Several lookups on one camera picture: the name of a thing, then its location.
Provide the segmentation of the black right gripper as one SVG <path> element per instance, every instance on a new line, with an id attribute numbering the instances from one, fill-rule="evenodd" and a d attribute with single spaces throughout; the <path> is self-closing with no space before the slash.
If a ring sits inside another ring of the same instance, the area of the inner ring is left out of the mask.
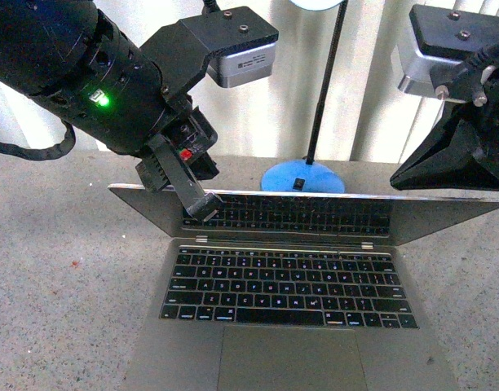
<path id="1" fill-rule="evenodd" d="M 422 144 L 391 175 L 397 190 L 499 191 L 499 69 L 484 84 L 488 101 L 446 103 Z"/>

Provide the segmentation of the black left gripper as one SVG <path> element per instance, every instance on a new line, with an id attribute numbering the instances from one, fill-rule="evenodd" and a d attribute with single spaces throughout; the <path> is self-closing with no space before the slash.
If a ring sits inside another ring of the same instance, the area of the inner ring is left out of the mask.
<path id="1" fill-rule="evenodd" d="M 222 201 L 205 192 L 199 181 L 219 173 L 208 153 L 218 135 L 192 96 L 180 96 L 172 108 L 160 95 L 152 95 L 136 109 L 135 124 L 135 156 L 141 159 L 136 169 L 142 184 L 152 192 L 172 185 L 190 217 L 210 220 Z"/>

